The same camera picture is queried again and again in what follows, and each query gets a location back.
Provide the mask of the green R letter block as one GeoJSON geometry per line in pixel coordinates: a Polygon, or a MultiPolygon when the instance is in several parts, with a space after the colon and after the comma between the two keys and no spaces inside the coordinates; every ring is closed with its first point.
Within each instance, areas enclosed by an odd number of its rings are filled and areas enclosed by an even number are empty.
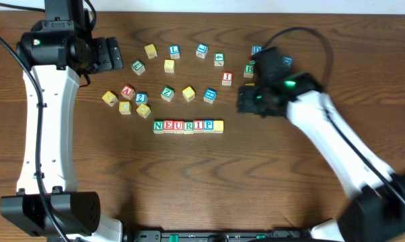
{"type": "Polygon", "coordinates": [[[184,122],[184,134],[193,134],[194,133],[194,122],[193,121],[185,121],[184,122]]]}

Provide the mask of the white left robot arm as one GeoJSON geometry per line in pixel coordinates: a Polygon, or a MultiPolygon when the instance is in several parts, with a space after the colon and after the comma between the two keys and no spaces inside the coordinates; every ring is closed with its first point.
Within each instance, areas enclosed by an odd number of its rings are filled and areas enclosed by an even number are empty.
{"type": "Polygon", "coordinates": [[[81,192],[73,165],[73,114],[82,77],[122,68],[114,38],[93,38],[91,20],[53,17],[22,35],[11,55],[24,71],[26,147],[16,193],[1,215],[49,241],[126,241],[121,221],[102,213],[95,192],[81,192]]]}

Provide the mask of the green N letter block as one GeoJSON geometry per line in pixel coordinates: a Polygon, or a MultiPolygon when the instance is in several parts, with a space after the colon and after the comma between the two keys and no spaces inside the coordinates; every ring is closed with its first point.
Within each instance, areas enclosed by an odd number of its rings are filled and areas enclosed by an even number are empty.
{"type": "Polygon", "coordinates": [[[163,134],[163,120],[154,120],[152,128],[155,134],[163,134]]]}

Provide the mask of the red U letter block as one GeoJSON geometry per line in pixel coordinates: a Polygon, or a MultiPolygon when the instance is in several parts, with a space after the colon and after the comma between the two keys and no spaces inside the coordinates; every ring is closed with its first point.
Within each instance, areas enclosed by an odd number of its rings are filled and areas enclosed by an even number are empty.
{"type": "Polygon", "coordinates": [[[173,131],[174,131],[174,134],[183,134],[184,133],[184,121],[183,120],[174,120],[173,121],[173,131]]]}

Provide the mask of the blue P letter block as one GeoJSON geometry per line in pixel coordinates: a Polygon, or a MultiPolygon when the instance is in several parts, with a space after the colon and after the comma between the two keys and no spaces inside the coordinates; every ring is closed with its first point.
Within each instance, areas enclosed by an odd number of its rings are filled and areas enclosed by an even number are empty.
{"type": "Polygon", "coordinates": [[[204,133],[214,132],[214,120],[204,120],[203,121],[203,131],[204,133]]]}

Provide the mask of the red E letter block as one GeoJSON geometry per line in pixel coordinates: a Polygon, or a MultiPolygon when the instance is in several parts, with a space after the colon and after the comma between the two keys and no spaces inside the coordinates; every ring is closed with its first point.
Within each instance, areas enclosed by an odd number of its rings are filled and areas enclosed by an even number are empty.
{"type": "Polygon", "coordinates": [[[173,120],[164,120],[163,121],[163,132],[166,134],[174,132],[174,121],[173,120]]]}

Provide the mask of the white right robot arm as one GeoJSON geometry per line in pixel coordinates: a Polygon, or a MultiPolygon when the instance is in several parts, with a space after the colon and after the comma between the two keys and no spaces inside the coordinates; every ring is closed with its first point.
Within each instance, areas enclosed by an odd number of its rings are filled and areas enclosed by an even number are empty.
{"type": "Polygon", "coordinates": [[[309,229],[312,241],[389,241],[405,233],[405,174],[359,138],[309,73],[238,89],[237,110],[284,116],[321,153],[350,203],[337,219],[309,229]]]}

